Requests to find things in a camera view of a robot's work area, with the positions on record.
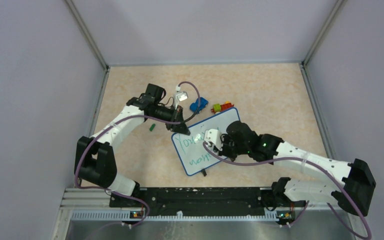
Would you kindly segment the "green marker cap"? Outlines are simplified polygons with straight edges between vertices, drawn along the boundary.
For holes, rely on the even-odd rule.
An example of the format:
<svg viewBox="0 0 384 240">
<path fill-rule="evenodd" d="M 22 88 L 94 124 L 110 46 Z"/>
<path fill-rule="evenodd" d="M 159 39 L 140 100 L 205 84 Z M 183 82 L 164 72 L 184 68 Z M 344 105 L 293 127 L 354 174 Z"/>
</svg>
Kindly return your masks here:
<svg viewBox="0 0 384 240">
<path fill-rule="evenodd" d="M 152 131 L 154 130 L 155 127 L 156 127 L 156 124 L 153 123 L 153 124 L 150 126 L 149 131 L 152 132 Z"/>
</svg>

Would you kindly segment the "blue-framed whiteboard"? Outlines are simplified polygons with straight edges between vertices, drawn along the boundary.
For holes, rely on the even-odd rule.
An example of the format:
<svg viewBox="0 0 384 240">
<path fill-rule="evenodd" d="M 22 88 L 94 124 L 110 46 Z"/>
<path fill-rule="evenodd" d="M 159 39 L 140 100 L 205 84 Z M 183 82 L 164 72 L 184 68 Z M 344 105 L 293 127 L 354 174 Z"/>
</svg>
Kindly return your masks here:
<svg viewBox="0 0 384 240">
<path fill-rule="evenodd" d="M 220 162 L 204 149 L 205 132 L 216 129 L 225 134 L 227 127 L 239 120 L 238 109 L 232 107 L 191 125 L 188 128 L 190 135 L 174 133 L 171 136 L 174 149 L 187 176 L 198 174 Z"/>
</svg>

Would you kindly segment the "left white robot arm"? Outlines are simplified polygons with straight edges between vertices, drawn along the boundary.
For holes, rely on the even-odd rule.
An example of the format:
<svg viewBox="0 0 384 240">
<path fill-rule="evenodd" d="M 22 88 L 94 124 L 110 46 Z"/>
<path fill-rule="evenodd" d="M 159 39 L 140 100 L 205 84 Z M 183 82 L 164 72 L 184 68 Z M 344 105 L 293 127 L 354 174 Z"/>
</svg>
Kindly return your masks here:
<svg viewBox="0 0 384 240">
<path fill-rule="evenodd" d="M 176 86 L 171 106 L 161 104 L 166 90 L 148 84 L 139 97 L 129 99 L 122 111 L 102 130 L 92 136 L 82 136 L 77 141 L 74 176 L 106 190 L 121 194 L 121 200 L 129 207 L 140 202 L 139 184 L 118 173 L 115 150 L 127 136 L 146 120 L 165 123 L 166 129 L 189 136 L 190 130 L 183 117 L 180 102 L 188 98 L 186 91 Z"/>
</svg>

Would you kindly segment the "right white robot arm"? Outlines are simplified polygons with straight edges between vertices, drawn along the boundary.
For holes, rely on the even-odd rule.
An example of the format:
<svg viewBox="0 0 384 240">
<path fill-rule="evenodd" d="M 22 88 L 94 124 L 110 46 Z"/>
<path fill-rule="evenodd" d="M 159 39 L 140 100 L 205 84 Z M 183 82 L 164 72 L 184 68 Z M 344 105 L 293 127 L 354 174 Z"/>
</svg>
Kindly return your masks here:
<svg viewBox="0 0 384 240">
<path fill-rule="evenodd" d="M 210 130 L 207 142 L 219 156 L 235 161 L 247 155 L 256 163 L 269 163 L 290 168 L 317 182 L 301 182 L 283 177 L 272 184 L 273 200 L 279 206 L 290 202 L 310 201 L 337 203 L 347 213 L 366 217 L 369 213 L 376 181 L 368 163 L 356 158 L 339 161 L 303 150 L 281 137 L 257 134 L 239 120 L 228 125 L 226 132 Z"/>
</svg>

